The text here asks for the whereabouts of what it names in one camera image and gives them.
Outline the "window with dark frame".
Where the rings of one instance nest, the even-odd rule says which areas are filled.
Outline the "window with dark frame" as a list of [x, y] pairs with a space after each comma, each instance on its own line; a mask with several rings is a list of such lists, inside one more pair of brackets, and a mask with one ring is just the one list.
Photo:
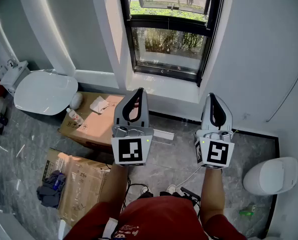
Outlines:
[[[128, 6], [130, 6], [131, 1], [138, 1], [138, 0], [127, 0], [128, 2]], [[141, 14], [141, 15], [131, 15], [130, 14], [130, 18], [134, 19], [134, 20], [154, 20], [154, 21], [165, 21], [167, 19], [172, 19], [172, 20], [184, 20], [184, 21], [197, 21], [197, 20], [192, 20], [192, 19], [185, 19], [185, 18], [179, 18], [179, 17], [173, 17], [173, 16], [163, 16], [163, 15], [145, 15], [145, 14]]]

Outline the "black waist device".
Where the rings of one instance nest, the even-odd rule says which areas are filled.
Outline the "black waist device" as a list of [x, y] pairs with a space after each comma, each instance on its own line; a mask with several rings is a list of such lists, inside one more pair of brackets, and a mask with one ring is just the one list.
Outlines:
[[190, 198], [192, 199], [195, 199], [197, 202], [200, 202], [200, 196], [189, 191], [188, 189], [184, 188], [184, 187], [181, 187], [180, 190], [185, 193], [187, 196], [189, 196]]

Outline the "white curved panel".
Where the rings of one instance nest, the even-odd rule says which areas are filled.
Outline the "white curved panel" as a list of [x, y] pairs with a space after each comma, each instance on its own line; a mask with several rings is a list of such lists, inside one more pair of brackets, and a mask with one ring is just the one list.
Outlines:
[[35, 240], [11, 213], [0, 212], [0, 240]]

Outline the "black baseboard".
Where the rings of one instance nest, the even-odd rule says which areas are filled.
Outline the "black baseboard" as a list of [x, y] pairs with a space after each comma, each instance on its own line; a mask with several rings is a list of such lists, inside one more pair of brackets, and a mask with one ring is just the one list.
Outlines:
[[191, 120], [191, 119], [182, 118], [182, 117], [173, 116], [173, 115], [168, 115], [168, 114], [159, 113], [159, 112], [155, 112], [155, 111], [149, 111], [149, 114], [152, 116], [157, 116], [157, 117], [166, 118], [166, 119], [170, 119], [170, 120], [176, 120], [176, 121], [186, 122], [186, 123], [195, 124], [195, 125], [201, 125], [200, 121]]

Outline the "white trim piece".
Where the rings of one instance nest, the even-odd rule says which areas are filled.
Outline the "white trim piece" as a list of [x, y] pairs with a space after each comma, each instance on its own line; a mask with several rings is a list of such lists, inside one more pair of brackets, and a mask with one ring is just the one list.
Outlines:
[[154, 136], [172, 141], [174, 139], [174, 133], [163, 130], [154, 129]]

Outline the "grey cloth pile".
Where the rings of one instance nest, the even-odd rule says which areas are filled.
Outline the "grey cloth pile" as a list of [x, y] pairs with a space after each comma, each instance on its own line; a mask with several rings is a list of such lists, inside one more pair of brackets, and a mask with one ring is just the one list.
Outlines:
[[62, 190], [65, 186], [66, 176], [59, 170], [42, 180], [42, 185], [37, 188], [37, 197], [45, 207], [58, 208]]

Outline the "clear plastic water bottle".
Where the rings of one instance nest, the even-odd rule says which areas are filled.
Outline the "clear plastic water bottle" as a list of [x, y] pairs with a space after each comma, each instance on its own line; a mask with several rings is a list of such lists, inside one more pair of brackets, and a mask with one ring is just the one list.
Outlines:
[[83, 123], [84, 120], [83, 118], [78, 115], [73, 109], [70, 109], [69, 107], [66, 109], [66, 112], [68, 114], [68, 116], [77, 123], [77, 125], [80, 127]]

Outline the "person's right forearm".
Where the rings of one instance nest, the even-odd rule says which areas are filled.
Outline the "person's right forearm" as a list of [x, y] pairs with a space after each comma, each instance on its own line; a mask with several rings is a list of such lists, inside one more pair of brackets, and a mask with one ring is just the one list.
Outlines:
[[222, 172], [219, 169], [205, 170], [201, 198], [200, 221], [204, 226], [215, 215], [223, 215], [225, 194], [222, 183]]

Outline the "person's left forearm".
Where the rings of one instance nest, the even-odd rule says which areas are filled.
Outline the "person's left forearm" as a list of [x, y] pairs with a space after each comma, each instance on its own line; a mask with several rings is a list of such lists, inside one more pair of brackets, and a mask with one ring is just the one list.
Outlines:
[[108, 203], [115, 214], [120, 214], [128, 184], [129, 168], [113, 163], [99, 195], [99, 203]]

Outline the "person's red shirt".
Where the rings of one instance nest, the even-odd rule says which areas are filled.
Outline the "person's red shirt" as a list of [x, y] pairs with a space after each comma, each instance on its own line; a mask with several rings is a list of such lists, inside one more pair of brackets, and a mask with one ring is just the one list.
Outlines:
[[247, 240], [222, 214], [201, 225], [192, 202], [174, 196], [140, 198], [120, 214], [99, 202], [64, 240], [99, 240], [110, 218], [118, 221], [112, 240]]

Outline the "small green object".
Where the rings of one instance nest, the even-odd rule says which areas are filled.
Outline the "small green object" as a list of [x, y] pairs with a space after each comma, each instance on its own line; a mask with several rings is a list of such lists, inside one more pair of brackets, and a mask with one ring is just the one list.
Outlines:
[[253, 216], [256, 209], [255, 203], [251, 202], [249, 205], [247, 205], [245, 208], [239, 211], [239, 214], [242, 216]]

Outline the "cardboard box with items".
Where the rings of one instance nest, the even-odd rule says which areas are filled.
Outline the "cardboard box with items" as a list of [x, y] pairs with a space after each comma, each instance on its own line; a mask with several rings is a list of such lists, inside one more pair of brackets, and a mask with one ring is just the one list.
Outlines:
[[[123, 96], [95, 92], [82, 92], [81, 94], [83, 101], [77, 109], [77, 114], [84, 120], [83, 124], [79, 126], [69, 115], [66, 115], [59, 132], [87, 148], [113, 154], [111, 138], [114, 110]], [[90, 109], [91, 103], [98, 97], [102, 97], [109, 103], [102, 114]]]

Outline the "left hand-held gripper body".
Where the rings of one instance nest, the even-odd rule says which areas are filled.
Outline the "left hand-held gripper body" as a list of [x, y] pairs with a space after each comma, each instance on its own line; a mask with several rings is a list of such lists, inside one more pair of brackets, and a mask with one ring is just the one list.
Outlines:
[[143, 166], [150, 151], [154, 129], [151, 127], [114, 125], [111, 144], [115, 164]]

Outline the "white toilet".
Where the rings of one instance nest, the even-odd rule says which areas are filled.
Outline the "white toilet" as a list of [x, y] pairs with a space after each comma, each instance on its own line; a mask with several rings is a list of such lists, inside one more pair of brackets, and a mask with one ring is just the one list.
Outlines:
[[19, 83], [14, 104], [25, 112], [54, 116], [69, 106], [77, 90], [78, 82], [71, 76], [35, 71]]

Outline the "black window frame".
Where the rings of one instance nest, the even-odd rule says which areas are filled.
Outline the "black window frame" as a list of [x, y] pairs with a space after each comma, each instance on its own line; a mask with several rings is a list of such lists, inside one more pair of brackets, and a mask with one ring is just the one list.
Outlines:
[[[221, 9], [223, 0], [211, 0], [209, 8], [209, 18], [206, 24], [203, 24], [194, 20], [134, 20], [130, 18], [129, 6], [127, 0], [120, 0], [122, 6], [123, 20], [126, 28], [127, 40], [130, 49], [131, 63], [133, 71], [136, 73], [146, 73], [152, 75], [159, 75], [169, 78], [180, 79], [189, 81], [200, 85], [202, 78], [207, 66], [207, 61], [211, 53], [212, 43], [215, 38], [216, 27], [221, 15]], [[182, 71], [173, 71], [170, 69], [161, 69], [148, 66], [136, 65], [133, 40], [132, 40], [132, 28], [156, 28], [156, 29], [167, 29], [182, 32], [189, 32], [199, 34], [207, 37], [205, 50], [201, 62], [200, 69], [197, 74], [188, 74]]]

